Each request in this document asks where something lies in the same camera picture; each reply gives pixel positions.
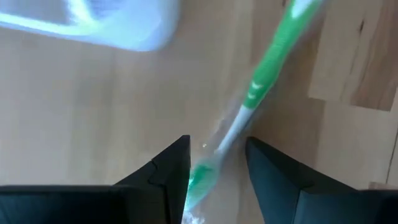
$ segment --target white object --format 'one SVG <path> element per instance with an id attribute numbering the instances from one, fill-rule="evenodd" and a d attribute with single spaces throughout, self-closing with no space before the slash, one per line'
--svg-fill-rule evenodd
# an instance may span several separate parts
<path id="1" fill-rule="evenodd" d="M 215 151 L 218 161 L 224 159 L 224 156 L 228 153 L 229 149 L 232 146 L 232 143 L 234 143 L 235 139 L 244 129 L 245 125 L 248 123 L 253 113 L 254 109 L 247 108 L 244 105 L 240 107 L 239 112 L 232 122 L 231 127 L 228 129 L 228 132 L 226 133 L 225 137 Z"/>
<path id="2" fill-rule="evenodd" d="M 0 26 L 149 51 L 173 36 L 180 0 L 0 0 Z"/>

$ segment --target wooden plank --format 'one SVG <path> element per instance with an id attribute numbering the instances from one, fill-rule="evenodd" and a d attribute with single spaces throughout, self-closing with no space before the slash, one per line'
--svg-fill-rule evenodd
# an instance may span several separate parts
<path id="1" fill-rule="evenodd" d="M 389 112 L 329 102 L 314 168 L 357 189 L 385 182 L 397 128 Z"/>
<path id="2" fill-rule="evenodd" d="M 396 90 L 394 0 L 330 1 L 309 97 L 389 111 Z"/>
<path id="3" fill-rule="evenodd" d="M 398 123 L 392 113 L 307 97 L 317 35 L 299 44 L 253 121 L 253 135 L 343 183 L 386 180 Z"/>
<path id="4" fill-rule="evenodd" d="M 390 110 L 398 82 L 398 3 L 384 0 L 351 104 Z"/>

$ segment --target toothbrush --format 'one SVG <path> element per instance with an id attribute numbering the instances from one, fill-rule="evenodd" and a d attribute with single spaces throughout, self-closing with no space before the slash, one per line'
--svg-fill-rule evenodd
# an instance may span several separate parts
<path id="1" fill-rule="evenodd" d="M 200 161 L 191 171 L 185 211 L 197 205 L 216 185 L 225 155 L 276 82 L 286 57 L 321 3 L 322 0 L 292 0 L 289 4 L 271 45 L 254 71 L 249 90 L 231 127 L 214 154 Z"/>

